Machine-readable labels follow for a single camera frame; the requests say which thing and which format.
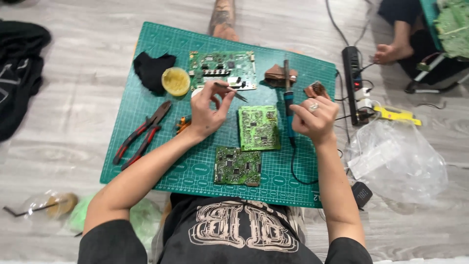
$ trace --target connector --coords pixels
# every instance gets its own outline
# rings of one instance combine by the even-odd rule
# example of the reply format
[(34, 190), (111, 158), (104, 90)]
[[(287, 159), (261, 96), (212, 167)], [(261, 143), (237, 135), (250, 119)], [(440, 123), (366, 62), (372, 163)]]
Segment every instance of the connector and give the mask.
[(355, 92), (355, 100), (360, 101), (362, 99), (366, 99), (370, 96), (370, 93), (368, 92), (370, 88), (362, 88), (358, 91)]
[(372, 111), (373, 106), (371, 104), (371, 100), (368, 98), (362, 99), (356, 103), (356, 108), (358, 110), (362, 110), (363, 108), (367, 109), (367, 112)]

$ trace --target circuit board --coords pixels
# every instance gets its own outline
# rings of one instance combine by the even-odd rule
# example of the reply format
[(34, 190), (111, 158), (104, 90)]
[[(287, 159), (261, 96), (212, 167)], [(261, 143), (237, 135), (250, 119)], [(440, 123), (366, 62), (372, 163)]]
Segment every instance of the circuit board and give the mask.
[(242, 106), (238, 119), (242, 151), (280, 149), (275, 106)]
[(190, 89), (194, 91), (215, 79), (227, 81), (237, 90), (257, 89), (255, 67), (253, 51), (190, 51)]
[(260, 185), (260, 152), (242, 152), (240, 148), (217, 146), (216, 153), (214, 184)]
[(469, 58), (469, 3), (467, 0), (438, 0), (435, 20), (438, 38), (450, 58)]

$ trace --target tattooed leg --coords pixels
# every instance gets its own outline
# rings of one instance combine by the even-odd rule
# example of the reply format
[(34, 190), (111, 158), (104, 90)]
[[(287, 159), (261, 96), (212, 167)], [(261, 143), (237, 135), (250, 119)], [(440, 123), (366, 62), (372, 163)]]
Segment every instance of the tattooed leg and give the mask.
[(208, 33), (214, 37), (239, 41), (234, 30), (235, 0), (215, 0)]

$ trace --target pliers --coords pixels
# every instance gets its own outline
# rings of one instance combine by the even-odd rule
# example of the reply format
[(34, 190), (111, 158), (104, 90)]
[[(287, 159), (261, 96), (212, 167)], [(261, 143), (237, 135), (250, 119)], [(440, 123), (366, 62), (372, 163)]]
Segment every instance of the pliers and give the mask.
[(145, 139), (142, 145), (138, 148), (135, 154), (121, 166), (121, 170), (125, 170), (127, 167), (132, 165), (135, 161), (141, 158), (151, 143), (153, 136), (155, 135), (156, 131), (161, 129), (161, 126), (158, 123), (163, 119), (163, 117), (168, 112), (169, 108), (171, 107), (171, 101), (166, 101), (158, 107), (155, 113), (150, 117), (146, 118), (145, 123), (139, 126), (130, 136), (122, 143), (119, 150), (117, 150), (116, 155), (113, 159), (113, 164), (117, 165), (121, 161), (122, 157), (124, 156), (125, 151), (129, 148), (129, 146), (138, 138), (143, 132), (148, 129), (147, 134), (145, 135)]

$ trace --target hand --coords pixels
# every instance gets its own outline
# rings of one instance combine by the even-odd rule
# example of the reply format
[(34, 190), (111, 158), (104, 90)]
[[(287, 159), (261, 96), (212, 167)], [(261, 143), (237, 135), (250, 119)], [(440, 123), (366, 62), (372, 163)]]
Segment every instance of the hand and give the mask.
[[(218, 82), (221, 85), (228, 86), (227, 82), (222, 80), (208, 81), (204, 88), (190, 100), (192, 107), (192, 124), (189, 128), (194, 131), (196, 136), (203, 139), (217, 131), (227, 118), (228, 109), (234, 98), (235, 90), (231, 87), (228, 89), (216, 86)], [(215, 97), (218, 94), (222, 102)], [(218, 111), (210, 109), (210, 101), (215, 103)]]
[[(314, 103), (319, 108), (311, 113), (309, 109)], [(338, 104), (318, 96), (316, 99), (308, 98), (300, 105), (291, 105), (290, 109), (295, 112), (293, 130), (308, 136), (316, 147), (331, 140), (336, 141), (333, 125), (339, 111)]]

